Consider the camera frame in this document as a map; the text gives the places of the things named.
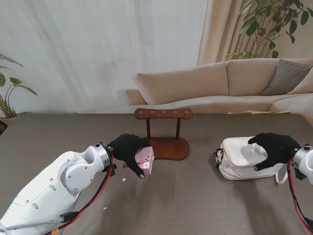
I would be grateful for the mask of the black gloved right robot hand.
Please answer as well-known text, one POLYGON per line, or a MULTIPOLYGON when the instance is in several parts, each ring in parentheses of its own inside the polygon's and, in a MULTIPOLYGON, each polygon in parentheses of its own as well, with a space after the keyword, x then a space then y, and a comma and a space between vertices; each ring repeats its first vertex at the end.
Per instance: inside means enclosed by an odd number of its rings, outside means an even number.
POLYGON ((264 148, 267 153, 267 158, 253 167, 255 171, 270 168, 276 164, 286 164, 301 148, 298 142, 290 136, 275 133, 260 133, 248 140, 248 144, 254 143, 264 148))

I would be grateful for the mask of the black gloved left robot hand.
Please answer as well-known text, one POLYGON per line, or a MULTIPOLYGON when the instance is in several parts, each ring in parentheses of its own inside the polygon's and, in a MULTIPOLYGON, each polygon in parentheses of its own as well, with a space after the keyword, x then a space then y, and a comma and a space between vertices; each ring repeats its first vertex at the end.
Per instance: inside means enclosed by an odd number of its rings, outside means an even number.
POLYGON ((144 171, 137 165, 135 155, 144 147, 149 147, 148 138, 141 138, 134 134, 122 134, 108 144, 112 148, 116 159, 123 161, 140 179, 144 179, 144 171))

